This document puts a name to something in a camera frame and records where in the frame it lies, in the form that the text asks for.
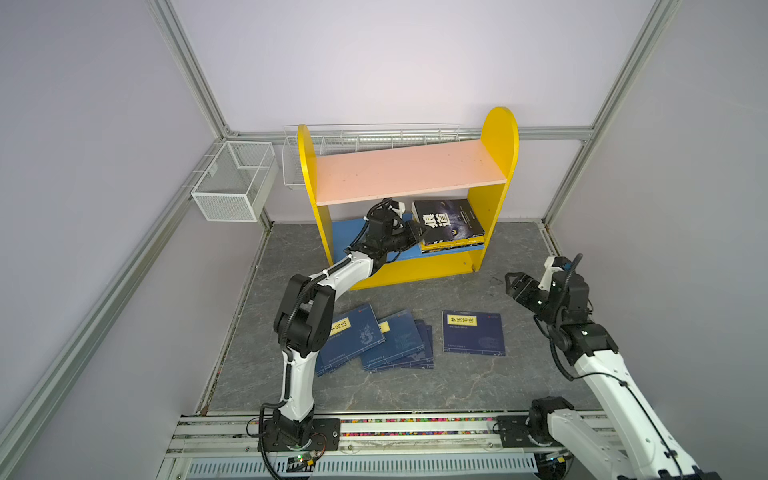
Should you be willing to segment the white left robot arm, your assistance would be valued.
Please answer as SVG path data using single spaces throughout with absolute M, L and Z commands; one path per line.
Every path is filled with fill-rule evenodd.
M 336 300 L 420 240 L 419 228 L 398 213 L 367 216 L 342 259 L 311 276 L 290 278 L 273 328 L 282 354 L 283 374 L 278 401 L 264 403 L 259 435 L 275 433 L 292 447 L 310 442 L 315 401 L 313 382 L 317 356 L 331 336 Z

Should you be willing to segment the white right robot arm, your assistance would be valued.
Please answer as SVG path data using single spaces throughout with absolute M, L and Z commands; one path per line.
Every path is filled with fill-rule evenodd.
M 505 277 L 507 294 L 533 313 L 560 373 L 583 381 L 618 435 L 612 444 L 562 397 L 532 402 L 532 439 L 562 445 L 597 479 L 716 479 L 680 445 L 640 391 L 607 330 L 591 318 L 589 286 L 575 267 L 536 280 Z

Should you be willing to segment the yellow cartoon cover book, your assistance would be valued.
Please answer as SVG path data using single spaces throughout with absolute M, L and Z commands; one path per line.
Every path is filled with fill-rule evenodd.
M 466 238 L 466 239 L 455 239 L 451 241 L 440 241 L 440 242 L 433 242 L 433 243 L 426 243 L 422 241 L 419 246 L 423 253 L 427 252 L 438 252 L 438 251 L 445 251 L 445 250 L 451 250 L 456 248 L 465 248 L 465 247 L 482 247 L 485 243 L 485 240 L 482 236 L 477 236 L 473 238 Z

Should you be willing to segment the black book with yellow title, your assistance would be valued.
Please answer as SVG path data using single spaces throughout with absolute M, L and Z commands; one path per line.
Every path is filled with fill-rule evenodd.
M 423 243 L 419 244 L 420 253 L 422 255 L 444 255 L 444 254 L 452 254 L 452 253 L 458 253 L 458 252 L 470 252 L 470 251 L 482 251 L 485 248 L 484 243 L 474 243 L 474 244 L 463 244 L 463 245 L 445 245 L 442 244 L 433 244 L 433 245 L 424 245 Z

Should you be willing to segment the dark wolf cover book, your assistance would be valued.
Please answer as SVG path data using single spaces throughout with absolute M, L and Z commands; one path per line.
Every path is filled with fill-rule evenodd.
M 415 200 L 412 212 L 424 231 L 424 247 L 483 242 L 485 230 L 468 199 Z

